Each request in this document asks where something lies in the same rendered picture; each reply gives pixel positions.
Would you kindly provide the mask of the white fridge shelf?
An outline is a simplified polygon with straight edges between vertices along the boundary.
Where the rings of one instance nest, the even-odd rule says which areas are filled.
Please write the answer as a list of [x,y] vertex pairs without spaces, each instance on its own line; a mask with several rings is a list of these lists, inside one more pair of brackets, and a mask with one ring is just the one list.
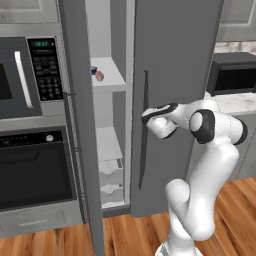
[[113,127],[96,129],[97,152],[100,161],[120,159],[123,157],[121,148]]
[[91,65],[104,74],[102,81],[92,77],[94,92],[119,92],[126,89],[126,83],[111,57],[92,58]]

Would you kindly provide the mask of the grey freezer door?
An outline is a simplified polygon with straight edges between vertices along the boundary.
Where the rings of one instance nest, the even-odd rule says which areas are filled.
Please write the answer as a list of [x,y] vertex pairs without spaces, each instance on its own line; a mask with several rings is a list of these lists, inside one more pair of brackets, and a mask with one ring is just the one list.
[[59,0],[59,10],[94,255],[105,256],[85,0]]

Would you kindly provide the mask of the grey fridge door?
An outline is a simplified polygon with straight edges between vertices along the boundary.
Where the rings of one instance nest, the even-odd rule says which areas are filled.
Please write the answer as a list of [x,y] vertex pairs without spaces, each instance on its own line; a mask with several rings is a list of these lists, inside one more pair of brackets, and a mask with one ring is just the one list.
[[166,184],[187,175],[194,137],[178,129],[159,139],[148,129],[141,190],[144,70],[148,108],[191,103],[204,97],[224,0],[136,0],[130,214],[167,210]]

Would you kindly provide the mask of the grey fridge body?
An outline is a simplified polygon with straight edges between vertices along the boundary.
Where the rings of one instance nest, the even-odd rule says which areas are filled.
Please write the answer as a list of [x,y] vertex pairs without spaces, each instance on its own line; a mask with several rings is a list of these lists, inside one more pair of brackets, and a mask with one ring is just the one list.
[[110,217],[130,210],[135,0],[85,0],[85,6],[90,63],[92,58],[111,57],[126,83],[124,91],[93,91],[96,129],[113,127],[123,155],[124,202],[102,207],[103,215]]

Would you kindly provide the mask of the grey built-in oven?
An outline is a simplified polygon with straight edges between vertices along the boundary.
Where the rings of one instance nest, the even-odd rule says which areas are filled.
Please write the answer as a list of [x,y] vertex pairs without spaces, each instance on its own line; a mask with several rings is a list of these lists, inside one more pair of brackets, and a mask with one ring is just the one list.
[[0,238],[84,221],[65,118],[0,121]]

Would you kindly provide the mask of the black oven door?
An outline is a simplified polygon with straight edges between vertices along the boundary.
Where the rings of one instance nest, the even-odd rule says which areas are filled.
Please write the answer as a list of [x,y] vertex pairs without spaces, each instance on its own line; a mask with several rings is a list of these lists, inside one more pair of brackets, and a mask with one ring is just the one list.
[[0,147],[0,211],[75,198],[71,165],[61,142]]

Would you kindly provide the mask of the black toaster oven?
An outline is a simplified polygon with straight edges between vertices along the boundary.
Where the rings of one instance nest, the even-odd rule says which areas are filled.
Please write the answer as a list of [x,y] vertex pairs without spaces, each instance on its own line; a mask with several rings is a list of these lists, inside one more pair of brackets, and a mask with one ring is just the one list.
[[206,91],[211,96],[255,93],[256,55],[248,52],[215,53]]

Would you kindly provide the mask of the grey built-in microwave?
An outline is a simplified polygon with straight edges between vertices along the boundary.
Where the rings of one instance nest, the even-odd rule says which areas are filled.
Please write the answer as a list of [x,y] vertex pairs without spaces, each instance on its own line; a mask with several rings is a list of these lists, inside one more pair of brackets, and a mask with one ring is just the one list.
[[64,114],[55,37],[0,38],[0,119]]

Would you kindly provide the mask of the grey oven drawer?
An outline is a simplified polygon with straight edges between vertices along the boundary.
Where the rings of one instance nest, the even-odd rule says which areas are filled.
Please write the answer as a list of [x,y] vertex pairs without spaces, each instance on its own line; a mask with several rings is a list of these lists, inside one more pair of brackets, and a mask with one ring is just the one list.
[[77,200],[0,212],[0,238],[82,224]]

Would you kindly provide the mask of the grey wall cupboard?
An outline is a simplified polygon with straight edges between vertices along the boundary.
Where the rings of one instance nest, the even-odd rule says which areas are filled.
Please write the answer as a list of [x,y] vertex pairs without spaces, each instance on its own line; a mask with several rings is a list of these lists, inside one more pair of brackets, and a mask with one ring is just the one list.
[[56,0],[0,0],[0,24],[57,23]]
[[217,42],[256,40],[256,0],[224,0]]

